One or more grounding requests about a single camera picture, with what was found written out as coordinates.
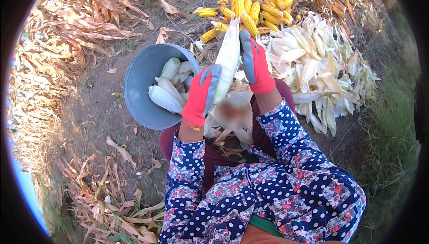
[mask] red bracelet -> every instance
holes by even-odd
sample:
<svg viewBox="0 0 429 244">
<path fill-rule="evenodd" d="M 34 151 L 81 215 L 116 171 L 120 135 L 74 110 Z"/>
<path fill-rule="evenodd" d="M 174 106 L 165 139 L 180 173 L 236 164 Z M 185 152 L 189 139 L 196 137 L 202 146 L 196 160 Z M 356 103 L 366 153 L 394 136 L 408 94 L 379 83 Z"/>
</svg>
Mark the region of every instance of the red bracelet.
<svg viewBox="0 0 429 244">
<path fill-rule="evenodd" d="M 200 130 L 200 128 L 198 128 L 198 127 L 191 127 L 191 126 L 189 126 L 188 124 L 185 124 L 185 123 L 183 122 L 183 119 L 181 119 L 181 120 L 180 120 L 180 123 L 182 123 L 183 125 L 185 125 L 186 127 L 190 128 L 190 129 L 191 129 L 191 130 L 193 130 L 193 131 L 201 131 L 201 130 Z"/>
</svg>

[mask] gardening glove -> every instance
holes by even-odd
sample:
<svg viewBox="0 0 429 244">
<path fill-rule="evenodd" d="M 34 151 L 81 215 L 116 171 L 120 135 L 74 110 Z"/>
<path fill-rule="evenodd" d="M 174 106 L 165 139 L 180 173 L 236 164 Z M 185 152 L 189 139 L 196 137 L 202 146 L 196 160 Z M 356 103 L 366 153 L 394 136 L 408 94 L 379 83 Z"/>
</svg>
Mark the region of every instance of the gardening glove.
<svg viewBox="0 0 429 244">
<path fill-rule="evenodd" d="M 249 81 L 250 89 L 256 94 L 264 94 L 274 89 L 275 81 L 268 71 L 265 50 L 243 29 L 240 32 L 243 48 L 243 70 Z"/>
<path fill-rule="evenodd" d="M 204 117 L 213 105 L 221 71 L 221 65 L 210 65 L 196 75 L 190 83 L 188 100 L 181 115 L 197 127 L 204 125 Z"/>
</svg>

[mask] dirt ground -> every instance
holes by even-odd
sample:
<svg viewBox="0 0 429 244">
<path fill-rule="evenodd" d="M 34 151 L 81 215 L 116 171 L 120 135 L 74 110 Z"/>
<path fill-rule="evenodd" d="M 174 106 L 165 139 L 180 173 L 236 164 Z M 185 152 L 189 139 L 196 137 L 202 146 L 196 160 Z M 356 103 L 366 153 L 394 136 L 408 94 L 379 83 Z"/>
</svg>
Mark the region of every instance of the dirt ground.
<svg viewBox="0 0 429 244">
<path fill-rule="evenodd" d="M 214 7 L 217 0 L 169 0 L 169 2 L 182 12 L 190 13 L 199 6 Z M 79 79 L 75 92 L 67 97 L 63 104 L 61 120 L 63 135 L 58 136 L 57 146 L 60 146 L 59 154 L 52 158 L 58 159 L 61 155 L 65 160 L 74 161 L 81 165 L 87 157 L 97 155 L 97 159 L 91 162 L 91 174 L 93 178 L 100 180 L 104 173 L 104 157 L 115 156 L 119 165 L 119 171 L 124 176 L 124 194 L 126 200 L 134 198 L 136 188 L 143 191 L 145 204 L 153 205 L 164 198 L 165 176 L 168 163 L 164 160 L 159 146 L 158 138 L 161 131 L 144 128 L 138 124 L 128 112 L 123 97 L 112 96 L 112 93 L 123 94 L 124 76 L 132 58 L 143 48 L 152 45 L 156 41 L 160 27 L 169 27 L 175 32 L 169 32 L 168 43 L 174 43 L 184 48 L 189 48 L 192 40 L 198 40 L 199 36 L 211 29 L 210 20 L 197 18 L 183 24 L 185 18 L 172 17 L 158 5 L 156 0 L 141 0 L 141 8 L 151 16 L 154 24 L 153 31 L 143 26 L 136 26 L 135 32 L 142 36 L 129 40 L 111 42 L 110 47 L 115 51 L 122 50 L 116 57 L 88 57 L 89 66 Z M 298 2 L 299 5 L 307 5 L 307 2 Z M 204 56 L 200 63 L 208 65 L 215 60 L 216 48 Z M 117 68 L 114 74 L 107 73 L 110 68 Z M 362 132 L 359 121 L 367 115 L 365 111 L 337 119 L 337 135 L 322 135 L 315 133 L 311 125 L 306 124 L 305 118 L 300 117 L 301 124 L 309 132 L 312 139 L 320 149 L 334 163 L 360 169 L 364 159 L 365 145 L 362 144 Z M 110 136 L 115 143 L 122 145 L 132 155 L 137 163 L 134 170 L 129 162 L 112 147 L 106 145 L 106 138 Z M 162 167 L 155 169 L 151 174 L 137 176 L 136 172 L 143 172 L 151 168 L 153 159 L 161 161 Z M 59 171 L 56 160 L 52 160 L 54 170 Z"/>
</svg>

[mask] woman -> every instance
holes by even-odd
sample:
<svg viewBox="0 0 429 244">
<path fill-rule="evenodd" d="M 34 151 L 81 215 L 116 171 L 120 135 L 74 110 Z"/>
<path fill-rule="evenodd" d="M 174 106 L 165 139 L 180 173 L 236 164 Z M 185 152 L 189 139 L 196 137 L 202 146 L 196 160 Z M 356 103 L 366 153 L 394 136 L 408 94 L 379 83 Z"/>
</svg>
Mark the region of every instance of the woman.
<svg viewBox="0 0 429 244">
<path fill-rule="evenodd" d="M 238 165 L 205 146 L 204 115 L 221 71 L 207 67 L 191 83 L 180 128 L 160 137 L 170 169 L 159 243 L 348 242 L 365 209 L 362 188 L 301 127 L 292 93 L 271 77 L 264 49 L 246 30 L 240 41 L 256 99 L 249 153 L 259 163 Z"/>
</svg>

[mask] polka dot jacket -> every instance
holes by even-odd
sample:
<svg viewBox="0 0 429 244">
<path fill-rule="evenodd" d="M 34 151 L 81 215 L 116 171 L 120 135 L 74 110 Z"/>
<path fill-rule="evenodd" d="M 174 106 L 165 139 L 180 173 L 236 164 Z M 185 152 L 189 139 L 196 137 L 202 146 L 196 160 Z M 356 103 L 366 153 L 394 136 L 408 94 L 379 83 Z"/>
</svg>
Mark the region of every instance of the polka dot jacket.
<svg viewBox="0 0 429 244">
<path fill-rule="evenodd" d="M 185 143 L 174 136 L 159 243 L 238 244 L 252 214 L 292 241 L 350 240 L 366 205 L 362 188 L 325 157 L 284 99 L 257 120 L 277 158 L 251 146 L 260 163 L 216 166 L 205 196 L 204 140 Z"/>
</svg>

